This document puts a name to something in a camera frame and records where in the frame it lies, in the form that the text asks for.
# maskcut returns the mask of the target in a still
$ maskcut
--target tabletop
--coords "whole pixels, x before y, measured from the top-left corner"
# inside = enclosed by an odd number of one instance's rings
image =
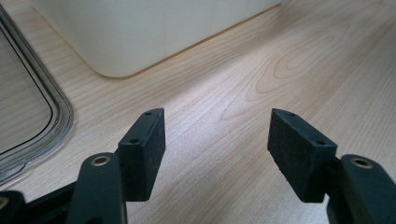
[[[75,108],[62,148],[9,187],[27,201],[75,181],[156,107],[166,151],[130,223],[328,223],[327,200],[301,203],[267,150],[272,108],[396,179],[395,1],[285,0],[127,78],[92,71],[28,0],[1,3]]]

